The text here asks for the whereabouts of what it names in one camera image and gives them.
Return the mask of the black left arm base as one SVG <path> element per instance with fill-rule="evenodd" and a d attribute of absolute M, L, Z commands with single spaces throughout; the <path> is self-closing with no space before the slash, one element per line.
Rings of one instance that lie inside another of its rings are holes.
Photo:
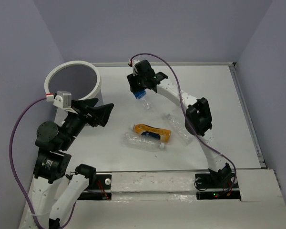
<path fill-rule="evenodd" d="M 107 201 L 112 199 L 111 193 L 112 174 L 97 173 L 96 181 L 84 190 L 78 200 Z"/>

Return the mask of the blue label clear bottle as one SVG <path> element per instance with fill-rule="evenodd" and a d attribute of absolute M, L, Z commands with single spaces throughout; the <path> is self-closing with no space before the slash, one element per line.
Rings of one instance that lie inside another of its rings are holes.
<path fill-rule="evenodd" d="M 145 110 L 150 110 L 153 108 L 153 104 L 149 99 L 149 97 L 147 96 L 145 90 L 134 93 L 134 97 L 143 106 Z"/>

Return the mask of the clear crushed bottle front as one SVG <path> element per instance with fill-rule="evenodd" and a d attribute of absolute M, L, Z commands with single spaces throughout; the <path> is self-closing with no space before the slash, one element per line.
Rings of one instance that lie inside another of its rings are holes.
<path fill-rule="evenodd" d="M 165 149 L 165 143 L 159 140 L 154 140 L 150 137 L 144 137 L 130 132 L 124 134 L 123 141 L 127 146 L 141 150 L 158 151 Z"/>

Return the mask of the orange label juice bottle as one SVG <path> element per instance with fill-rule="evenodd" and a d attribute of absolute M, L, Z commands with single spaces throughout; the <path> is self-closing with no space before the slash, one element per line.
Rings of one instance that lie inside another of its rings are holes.
<path fill-rule="evenodd" d="M 171 130 L 156 128 L 145 124 L 132 124 L 130 129 L 138 135 L 150 137 L 164 143 L 168 143 L 171 137 Z"/>

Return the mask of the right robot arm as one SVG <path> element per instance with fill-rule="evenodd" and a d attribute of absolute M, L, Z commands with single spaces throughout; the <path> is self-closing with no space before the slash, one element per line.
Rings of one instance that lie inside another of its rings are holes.
<path fill-rule="evenodd" d="M 214 148 L 217 144 L 212 133 L 213 119 L 208 100 L 184 92 L 171 67 L 176 83 L 163 72 L 156 73 L 147 60 L 129 60 L 128 65 L 132 68 L 132 73 L 127 76 L 127 80 L 134 96 L 140 99 L 146 94 L 145 90 L 149 89 L 180 107 L 186 130 L 197 138 L 207 159 L 211 184 L 215 187 L 226 184 L 232 170 L 229 160 Z"/>

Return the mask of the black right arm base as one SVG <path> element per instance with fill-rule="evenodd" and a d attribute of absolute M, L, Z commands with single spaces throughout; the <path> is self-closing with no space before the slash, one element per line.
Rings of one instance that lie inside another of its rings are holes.
<path fill-rule="evenodd" d="M 222 200 L 222 199 L 235 199 L 241 200 L 241 194 L 237 179 L 233 184 L 233 188 L 230 186 L 234 180 L 235 174 L 232 173 L 227 181 L 222 184 L 216 184 L 211 180 L 209 173 L 195 174 L 194 187 L 196 188 L 197 200 Z"/>

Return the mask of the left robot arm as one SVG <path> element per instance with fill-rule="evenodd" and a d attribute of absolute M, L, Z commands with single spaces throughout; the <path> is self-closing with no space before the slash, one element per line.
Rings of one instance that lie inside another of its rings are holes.
<path fill-rule="evenodd" d="M 58 200 L 59 185 L 66 176 L 71 155 L 66 151 L 86 125 L 104 127 L 114 107 L 112 103 L 96 106 L 98 98 L 73 100 L 62 125 L 44 122 L 37 129 L 35 145 L 39 148 L 33 171 L 31 206 L 21 226 L 23 229 L 58 229 L 67 223 L 81 193 L 97 181 L 96 168 L 80 164 Z"/>

